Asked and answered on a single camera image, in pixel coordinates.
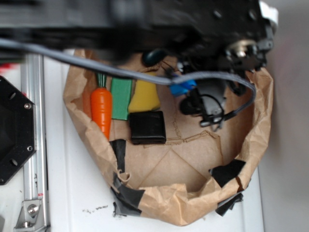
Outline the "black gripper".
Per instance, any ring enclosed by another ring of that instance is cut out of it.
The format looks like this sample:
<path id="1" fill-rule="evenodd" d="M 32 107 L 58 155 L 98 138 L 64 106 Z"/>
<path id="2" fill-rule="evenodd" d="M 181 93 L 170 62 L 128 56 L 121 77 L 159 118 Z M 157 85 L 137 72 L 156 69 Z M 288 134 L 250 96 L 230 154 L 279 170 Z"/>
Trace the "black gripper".
<path id="1" fill-rule="evenodd" d="M 186 94 L 179 105 L 184 115 L 200 116 L 200 126 L 210 126 L 212 130 L 221 129 L 225 121 L 225 90 L 237 96 L 244 94 L 244 85 L 229 80 L 210 78 L 195 80 L 197 86 Z"/>

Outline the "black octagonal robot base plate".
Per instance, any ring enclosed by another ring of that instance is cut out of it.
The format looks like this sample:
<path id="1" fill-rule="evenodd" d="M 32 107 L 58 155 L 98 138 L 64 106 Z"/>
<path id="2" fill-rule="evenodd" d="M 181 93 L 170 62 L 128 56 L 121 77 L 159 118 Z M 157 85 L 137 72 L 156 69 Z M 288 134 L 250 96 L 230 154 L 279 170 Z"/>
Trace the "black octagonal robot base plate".
<path id="1" fill-rule="evenodd" d="M 6 185 L 36 151 L 35 105 L 0 77 L 0 184 Z"/>

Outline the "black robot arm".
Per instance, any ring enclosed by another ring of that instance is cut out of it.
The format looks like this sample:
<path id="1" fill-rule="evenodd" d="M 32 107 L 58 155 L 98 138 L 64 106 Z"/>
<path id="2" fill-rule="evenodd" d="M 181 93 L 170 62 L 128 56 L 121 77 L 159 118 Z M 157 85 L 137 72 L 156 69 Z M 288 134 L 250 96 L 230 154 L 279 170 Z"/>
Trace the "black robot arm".
<path id="1" fill-rule="evenodd" d="M 142 52 L 152 66 L 168 55 L 178 59 L 181 74 L 168 71 L 150 82 L 167 85 L 173 95 L 186 95 L 185 115 L 201 116 L 201 126 L 216 125 L 253 103 L 224 111 L 228 87 L 241 96 L 255 87 L 244 76 L 266 64 L 272 47 L 270 22 L 257 0 L 3 0 L 0 3 L 0 62 L 20 62 L 36 53 L 67 64 L 145 80 L 65 49 L 97 49 L 102 58 L 122 63 Z"/>

